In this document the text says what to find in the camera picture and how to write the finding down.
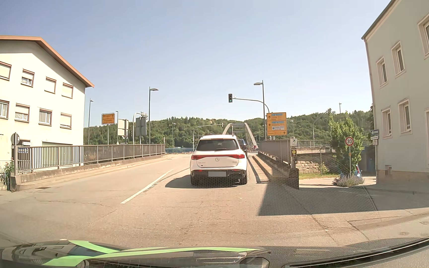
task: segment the brown roof edge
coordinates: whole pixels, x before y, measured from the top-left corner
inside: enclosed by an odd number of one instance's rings
[[[14,41],[33,41],[36,42],[42,49],[44,49],[52,58],[54,58],[59,64],[61,64],[66,70],[68,70],[77,79],[82,81],[85,87],[94,87],[85,76],[83,76],[78,70],[76,70],[71,64],[68,63],[57,51],[52,48],[42,37],[39,36],[16,36],[16,35],[0,35],[0,40],[14,40]]]
[[[394,2],[396,2],[396,0],[391,0],[390,1],[390,3],[387,5],[387,7],[385,7],[385,9],[382,11],[382,13],[380,13],[380,15],[378,16],[378,18],[373,22],[372,26],[370,26],[370,28],[368,28],[368,30],[366,31],[366,33],[362,36],[362,40],[365,40],[366,36],[373,30],[373,28],[375,28],[375,26],[377,25],[377,23],[383,18],[383,16],[393,6]]]

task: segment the dark car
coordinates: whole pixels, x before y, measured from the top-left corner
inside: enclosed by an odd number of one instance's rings
[[[247,143],[244,141],[244,139],[238,139],[239,146],[244,151],[246,157],[247,157]]]

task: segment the yellow direction sign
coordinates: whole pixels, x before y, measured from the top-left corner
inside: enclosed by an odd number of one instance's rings
[[[286,113],[266,113],[266,118],[268,121],[282,121],[286,120]]]
[[[102,125],[115,124],[115,113],[103,113],[102,114]]]
[[[287,135],[286,113],[267,113],[266,117],[268,136]]]

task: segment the white lane marking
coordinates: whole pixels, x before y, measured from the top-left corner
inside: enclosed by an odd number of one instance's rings
[[[142,190],[138,191],[136,194],[134,194],[133,196],[125,199],[122,201],[121,204],[125,204],[128,201],[132,200],[134,197],[136,197],[137,195],[143,193],[144,191],[146,191],[146,189],[152,187],[155,183],[157,183],[159,180],[161,180],[163,177],[165,177],[165,175],[167,175],[168,173],[170,173],[172,170],[167,171],[165,174],[161,175],[160,177],[158,177],[158,179],[154,180],[152,183],[150,183],[149,185],[147,185],[145,188],[143,188]]]

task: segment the speed limit sign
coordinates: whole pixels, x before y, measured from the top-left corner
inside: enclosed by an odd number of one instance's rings
[[[354,145],[354,138],[352,138],[352,137],[345,138],[345,145],[347,145],[347,146]]]

